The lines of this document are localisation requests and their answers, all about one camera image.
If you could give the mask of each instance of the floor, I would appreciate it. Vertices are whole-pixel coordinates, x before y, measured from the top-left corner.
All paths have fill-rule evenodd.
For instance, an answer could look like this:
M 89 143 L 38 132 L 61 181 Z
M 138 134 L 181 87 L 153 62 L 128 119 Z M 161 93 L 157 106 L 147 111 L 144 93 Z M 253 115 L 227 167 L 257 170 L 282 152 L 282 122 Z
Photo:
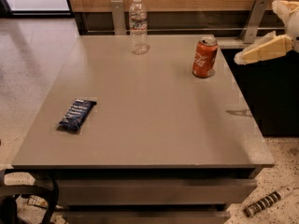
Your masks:
M 0 169 L 12 162 L 78 37 L 73 19 L 0 19 Z M 299 188 L 299 138 L 266 137 L 265 142 L 276 166 L 257 176 L 258 188 L 243 203 L 230 206 L 232 217 L 226 224 L 299 223 L 299 189 L 254 217 L 243 213 L 244 207 L 275 189 L 286 185 Z M 8 184 L 33 181 L 25 174 L 10 175 L 6 180 Z M 20 217 L 29 223 L 40 221 L 43 210 L 28 206 L 23 199 L 18 204 Z M 64 223 L 59 213 L 52 221 Z

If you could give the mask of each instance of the can top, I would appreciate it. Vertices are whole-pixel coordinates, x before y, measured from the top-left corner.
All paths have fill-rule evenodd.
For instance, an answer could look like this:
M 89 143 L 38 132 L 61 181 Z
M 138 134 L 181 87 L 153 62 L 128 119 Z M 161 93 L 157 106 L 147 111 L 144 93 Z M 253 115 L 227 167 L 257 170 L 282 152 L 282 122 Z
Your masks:
M 217 44 L 217 40 L 215 37 L 210 37 L 210 36 L 206 36 L 206 37 L 201 37 L 200 38 L 200 43 L 212 47 L 215 46 Z

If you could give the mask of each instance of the blue snack packet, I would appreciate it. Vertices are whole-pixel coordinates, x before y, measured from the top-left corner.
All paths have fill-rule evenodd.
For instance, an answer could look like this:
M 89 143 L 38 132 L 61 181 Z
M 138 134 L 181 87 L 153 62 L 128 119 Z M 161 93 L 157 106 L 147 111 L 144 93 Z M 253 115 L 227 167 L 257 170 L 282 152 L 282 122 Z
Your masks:
M 59 124 L 67 130 L 78 131 L 94 105 L 95 101 L 76 99 Z

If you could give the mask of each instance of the plastic water bottle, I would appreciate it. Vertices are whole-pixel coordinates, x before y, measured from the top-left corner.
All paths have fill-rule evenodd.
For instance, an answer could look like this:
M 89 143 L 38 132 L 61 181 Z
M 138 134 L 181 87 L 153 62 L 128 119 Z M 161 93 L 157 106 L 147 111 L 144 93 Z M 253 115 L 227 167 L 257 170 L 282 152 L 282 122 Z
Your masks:
M 148 52 L 148 14 L 142 0 L 133 0 L 129 10 L 130 36 L 132 39 L 132 53 L 144 54 Z

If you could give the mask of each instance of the soda can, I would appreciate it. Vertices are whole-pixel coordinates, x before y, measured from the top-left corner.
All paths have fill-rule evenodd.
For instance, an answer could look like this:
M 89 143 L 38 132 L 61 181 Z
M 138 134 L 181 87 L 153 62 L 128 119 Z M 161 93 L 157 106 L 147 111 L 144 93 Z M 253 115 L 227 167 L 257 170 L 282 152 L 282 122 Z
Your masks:
M 216 59 L 218 44 L 214 37 L 200 38 L 195 52 L 193 74 L 196 77 L 206 78 L 212 75 Z

